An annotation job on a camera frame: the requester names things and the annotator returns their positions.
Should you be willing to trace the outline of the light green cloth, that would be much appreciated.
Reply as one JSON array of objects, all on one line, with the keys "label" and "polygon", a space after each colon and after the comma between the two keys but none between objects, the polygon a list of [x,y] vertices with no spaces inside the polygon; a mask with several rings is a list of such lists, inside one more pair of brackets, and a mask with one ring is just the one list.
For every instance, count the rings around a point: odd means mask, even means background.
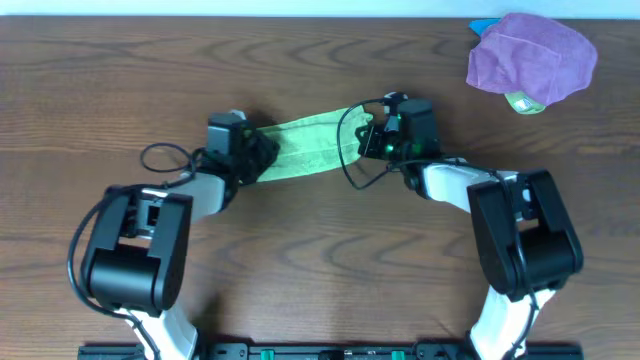
[{"label": "light green cloth", "polygon": [[[346,108],[300,118],[287,123],[260,128],[280,145],[274,164],[258,182],[269,182],[312,175],[341,167],[337,147],[337,126]],[[357,161],[358,127],[367,125],[373,115],[363,106],[351,111],[341,125],[340,145],[346,165]]]}]

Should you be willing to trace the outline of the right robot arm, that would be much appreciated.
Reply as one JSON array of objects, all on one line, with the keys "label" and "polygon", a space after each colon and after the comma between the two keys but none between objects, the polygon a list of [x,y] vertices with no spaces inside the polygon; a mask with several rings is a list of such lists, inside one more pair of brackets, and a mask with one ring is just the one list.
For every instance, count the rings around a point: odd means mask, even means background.
[{"label": "right robot arm", "polygon": [[365,125],[358,153],[387,161],[418,195],[471,217],[488,284],[480,317],[467,332],[461,359],[580,359],[571,344],[527,338],[544,305],[581,271],[584,255],[553,177],[546,170],[496,170],[447,156],[432,130]]}]

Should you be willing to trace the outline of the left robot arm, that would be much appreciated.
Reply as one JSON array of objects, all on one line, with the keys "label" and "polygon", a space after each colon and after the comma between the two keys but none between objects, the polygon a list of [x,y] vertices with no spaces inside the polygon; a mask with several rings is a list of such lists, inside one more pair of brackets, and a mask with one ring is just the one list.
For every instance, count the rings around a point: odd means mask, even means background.
[{"label": "left robot arm", "polygon": [[112,186],[76,229],[66,270],[90,309],[128,323],[135,345],[85,345],[81,359],[206,359],[210,350],[177,299],[192,223],[255,183],[279,144],[255,128],[212,129],[179,180]]}]

